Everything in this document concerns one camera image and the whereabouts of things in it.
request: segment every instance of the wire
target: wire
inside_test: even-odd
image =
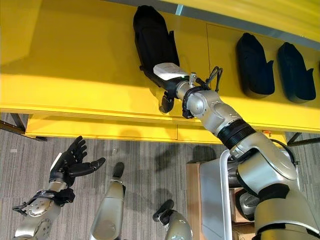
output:
[[[210,76],[205,80],[205,83],[209,86],[211,81],[216,77],[216,85],[215,85],[215,92],[219,91],[219,82],[222,75],[223,69],[221,67],[215,66],[210,73]]]
[[[289,156],[290,156],[290,160],[291,160],[291,162],[292,162],[292,164],[296,167],[297,165],[298,165],[298,161],[296,161],[296,158],[295,158],[295,155],[294,155],[294,153],[288,148],[288,146],[287,145],[285,145],[283,142],[281,142],[281,141],[279,141],[279,140],[276,140],[276,139],[270,139],[272,142],[275,142],[275,143],[277,143],[277,144],[279,144],[281,147],[283,147],[285,150],[286,150],[286,152],[289,154]]]

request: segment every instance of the black shoe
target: black shoe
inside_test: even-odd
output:
[[[113,177],[114,178],[121,178],[122,174],[124,173],[125,165],[123,162],[117,162],[113,168]]]
[[[161,207],[155,212],[155,214],[153,214],[153,216],[152,216],[153,221],[159,222],[160,215],[166,210],[173,209],[174,205],[175,205],[175,203],[171,199],[165,201],[165,203],[161,205]]]

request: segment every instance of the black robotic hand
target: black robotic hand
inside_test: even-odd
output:
[[[86,141],[78,136],[52,167],[49,182],[62,179],[70,188],[76,177],[91,174],[105,163],[104,157],[93,162],[82,162],[87,155],[86,149]]]

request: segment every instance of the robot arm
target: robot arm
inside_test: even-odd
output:
[[[239,182],[260,199],[255,211],[255,239],[320,238],[313,213],[298,189],[291,161],[222,102],[217,92],[200,87],[188,94],[195,88],[183,80],[177,85],[176,97],[240,162],[236,172]]]
[[[12,208],[26,216],[16,230],[13,240],[47,239],[61,207],[65,203],[72,203],[75,198],[70,188],[75,178],[93,173],[104,164],[106,159],[103,157],[93,162],[82,162],[87,155],[85,143],[82,136],[79,136],[67,151],[59,153],[50,169],[46,190],[38,191],[28,202]],[[28,211],[23,210],[27,206],[30,206]]]

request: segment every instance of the yellow panel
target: yellow panel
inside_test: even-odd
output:
[[[42,0],[0,0],[1,64],[29,54]]]
[[[43,0],[29,55],[1,66],[1,108],[182,119],[180,102],[169,114],[160,113],[157,97],[164,91],[139,70],[133,30],[136,10],[100,0]],[[205,22],[163,16],[167,28],[175,30],[181,66],[186,71],[196,69],[202,78],[208,76]],[[18,23],[6,22],[3,34],[8,35]],[[10,57],[13,52],[4,54]]]
[[[37,21],[28,56],[1,66],[1,111],[201,125],[197,119],[182,117],[179,100],[169,114],[158,110],[163,91],[138,68],[132,27],[135,7],[99,0],[43,0],[39,11],[36,5],[32,9],[30,16]],[[276,62],[273,68],[276,93],[255,100],[246,97],[239,86],[235,45],[243,32],[220,25],[207,28],[198,19],[163,15],[168,29],[175,30],[182,68],[196,71],[205,79],[209,74],[209,47],[210,65],[224,69],[220,85],[222,99],[255,129],[320,133],[318,51],[297,45],[307,67],[315,68],[316,100],[304,104],[289,102],[283,94]],[[3,37],[9,36],[10,30],[19,24],[14,17],[6,21],[1,26]],[[32,21],[25,24],[33,29]],[[19,39],[24,39],[24,35],[21,33]],[[257,37],[267,59],[276,60],[275,54],[283,42]],[[11,43],[6,44],[14,49]],[[5,54],[7,59],[15,56],[10,50]]]
[[[162,141],[177,139],[177,125],[158,125],[155,123],[139,123],[105,119],[86,119],[79,117],[30,115],[28,118],[27,136],[56,136],[87,138],[111,138],[148,140],[152,138]]]
[[[210,64],[223,67],[219,86],[221,99],[231,105],[244,120],[259,129],[297,127],[302,131],[320,131],[319,51],[295,45],[302,54],[307,69],[314,68],[316,99],[302,104],[292,103],[284,94],[278,69],[277,51],[283,42],[255,34],[264,48],[267,61],[274,60],[275,93],[262,99],[254,99],[246,97],[240,88],[236,44],[243,32],[208,24],[207,33]]]
[[[30,115],[26,128],[28,137],[77,137],[156,142],[221,144],[203,127],[175,124],[138,123],[80,117],[65,118],[44,114]],[[283,132],[272,132],[272,138],[286,142]]]
[[[165,0],[320,42],[318,0]]]

